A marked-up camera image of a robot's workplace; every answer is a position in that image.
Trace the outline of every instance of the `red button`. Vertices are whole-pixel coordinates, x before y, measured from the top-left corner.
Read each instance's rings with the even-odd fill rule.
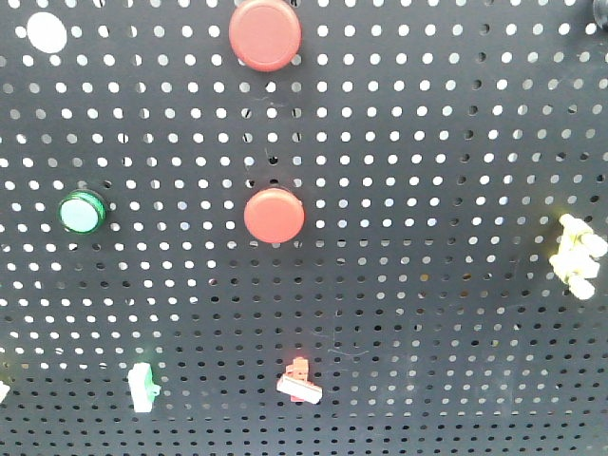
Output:
[[[237,57],[258,71],[288,65],[302,42],[294,10],[283,0],[246,0],[230,20],[230,44]]]
[[[262,190],[245,206],[245,225],[254,238],[263,242],[287,242],[304,224],[302,202],[280,188]]]

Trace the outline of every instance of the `perforated metal panel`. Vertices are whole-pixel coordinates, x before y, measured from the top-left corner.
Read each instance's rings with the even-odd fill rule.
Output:
[[[547,262],[561,214],[607,228],[591,2],[294,3],[265,74],[227,0],[0,1],[0,452],[606,454],[607,268],[583,302]],[[277,184],[307,221],[258,244]],[[85,237],[79,186],[113,209]],[[298,355],[318,406],[275,390]]]

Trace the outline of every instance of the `white plastic clip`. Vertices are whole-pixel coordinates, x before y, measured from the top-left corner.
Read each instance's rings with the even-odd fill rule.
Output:
[[[291,394],[311,404],[318,404],[321,397],[323,397],[323,389],[321,387],[304,380],[297,380],[285,374],[281,375],[281,378],[276,383],[276,390],[285,394]]]
[[[292,402],[318,404],[323,389],[308,381],[308,359],[298,356],[285,368],[285,373],[276,382],[276,390],[292,396]]]
[[[148,363],[137,363],[127,375],[131,398],[136,413],[152,411],[154,399],[161,393],[161,387],[152,381],[152,368]]]
[[[593,258],[608,253],[608,242],[594,234],[593,228],[570,214],[560,217],[563,226],[560,249],[549,258],[553,271],[578,299],[590,299],[596,292],[588,278],[596,278],[599,264]]]
[[[4,382],[0,382],[0,404],[4,402],[7,398],[7,394],[9,394],[10,386],[6,385]]]

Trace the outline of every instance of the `green indicator light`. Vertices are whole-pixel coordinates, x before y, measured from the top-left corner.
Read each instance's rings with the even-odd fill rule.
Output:
[[[59,220],[74,233],[85,235],[97,230],[105,220],[104,199],[90,190],[75,190],[59,203]]]

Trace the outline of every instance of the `hole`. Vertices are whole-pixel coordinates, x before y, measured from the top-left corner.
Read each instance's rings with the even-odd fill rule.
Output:
[[[27,30],[31,45],[47,54],[54,54],[66,47],[66,26],[50,12],[33,14],[28,20]]]

